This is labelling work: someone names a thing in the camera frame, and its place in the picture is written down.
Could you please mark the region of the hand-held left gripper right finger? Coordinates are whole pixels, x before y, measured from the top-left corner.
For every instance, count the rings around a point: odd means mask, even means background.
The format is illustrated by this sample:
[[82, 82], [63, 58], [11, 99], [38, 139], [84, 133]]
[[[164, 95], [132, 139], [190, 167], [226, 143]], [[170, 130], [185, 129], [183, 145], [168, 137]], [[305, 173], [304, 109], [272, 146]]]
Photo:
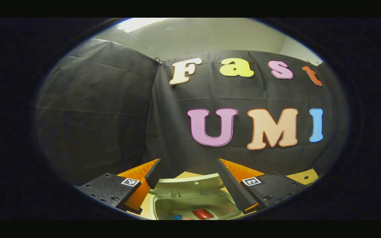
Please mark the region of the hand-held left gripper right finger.
[[217, 164], [220, 178], [244, 214], [275, 206], [307, 188], [277, 171], [263, 173], [221, 158]]

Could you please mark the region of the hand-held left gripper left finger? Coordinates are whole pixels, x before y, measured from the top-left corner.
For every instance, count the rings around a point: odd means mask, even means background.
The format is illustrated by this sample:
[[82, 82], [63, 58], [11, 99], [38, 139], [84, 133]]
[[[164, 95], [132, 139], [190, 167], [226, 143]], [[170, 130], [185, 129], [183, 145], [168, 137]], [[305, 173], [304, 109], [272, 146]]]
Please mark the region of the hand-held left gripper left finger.
[[162, 162], [155, 159], [119, 174], [105, 173], [78, 189], [117, 209], [139, 215], [147, 194], [156, 187], [161, 174]]

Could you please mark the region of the pale green desktop garbage bin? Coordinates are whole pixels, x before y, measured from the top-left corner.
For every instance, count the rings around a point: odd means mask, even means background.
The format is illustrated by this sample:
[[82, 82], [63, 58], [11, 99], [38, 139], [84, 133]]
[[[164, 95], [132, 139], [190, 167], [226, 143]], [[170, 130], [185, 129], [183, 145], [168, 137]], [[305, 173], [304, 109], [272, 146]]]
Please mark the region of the pale green desktop garbage bin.
[[199, 220], [192, 214], [192, 210], [197, 209], [207, 209], [214, 215], [207, 220], [231, 220], [243, 216], [217, 173], [159, 179], [150, 194], [149, 208], [154, 220], [172, 220], [172, 215], [181, 215], [182, 220]]

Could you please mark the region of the red pop can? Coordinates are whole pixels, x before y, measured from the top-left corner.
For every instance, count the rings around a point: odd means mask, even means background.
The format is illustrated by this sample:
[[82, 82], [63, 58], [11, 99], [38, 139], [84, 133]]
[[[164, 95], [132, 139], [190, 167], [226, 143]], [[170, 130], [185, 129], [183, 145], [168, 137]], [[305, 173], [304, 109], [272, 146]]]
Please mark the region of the red pop can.
[[192, 210], [192, 214], [199, 220], [207, 220], [214, 218], [214, 215], [207, 209]]

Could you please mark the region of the black backdrop cloth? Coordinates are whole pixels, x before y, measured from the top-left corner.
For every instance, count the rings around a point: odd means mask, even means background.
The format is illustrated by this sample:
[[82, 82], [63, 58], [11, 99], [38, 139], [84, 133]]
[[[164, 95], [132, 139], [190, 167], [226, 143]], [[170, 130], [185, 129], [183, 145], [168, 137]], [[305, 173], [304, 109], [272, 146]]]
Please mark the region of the black backdrop cloth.
[[154, 159], [162, 178], [217, 173], [219, 158], [322, 176], [350, 125], [341, 85], [324, 63], [248, 50], [155, 63], [102, 39], [68, 53], [36, 103], [42, 149], [74, 185]]

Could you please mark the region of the ceiling light panel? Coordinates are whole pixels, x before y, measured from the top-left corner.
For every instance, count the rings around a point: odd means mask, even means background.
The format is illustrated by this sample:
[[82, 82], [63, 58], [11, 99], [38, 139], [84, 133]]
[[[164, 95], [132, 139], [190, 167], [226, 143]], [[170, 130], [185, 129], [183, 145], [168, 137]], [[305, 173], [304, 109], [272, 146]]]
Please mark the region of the ceiling light panel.
[[116, 29], [122, 30], [126, 33], [133, 32], [137, 29], [143, 28], [145, 26], [161, 22], [170, 18], [130, 18], [122, 21], [116, 26]]

